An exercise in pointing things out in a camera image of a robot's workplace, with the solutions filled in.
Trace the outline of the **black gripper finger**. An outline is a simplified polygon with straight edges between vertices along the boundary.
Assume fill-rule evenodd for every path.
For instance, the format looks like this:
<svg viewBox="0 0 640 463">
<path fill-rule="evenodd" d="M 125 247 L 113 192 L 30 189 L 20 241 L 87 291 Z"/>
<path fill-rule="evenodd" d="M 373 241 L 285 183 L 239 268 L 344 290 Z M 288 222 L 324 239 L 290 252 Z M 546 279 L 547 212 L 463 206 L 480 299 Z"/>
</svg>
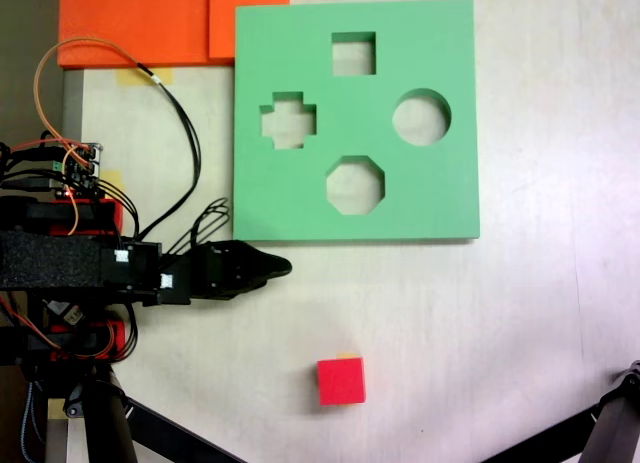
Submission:
<svg viewBox="0 0 640 463">
<path fill-rule="evenodd" d="M 239 240 L 233 243 L 234 275 L 245 284 L 266 284 L 292 272 L 291 262 L 284 257 L 265 253 Z"/>
<path fill-rule="evenodd" d="M 221 301 L 229 301 L 239 295 L 261 289 L 265 287 L 267 283 L 267 280 L 254 280 L 248 282 L 234 280 L 230 286 L 224 286 L 219 289 L 218 299 Z"/>
</svg>

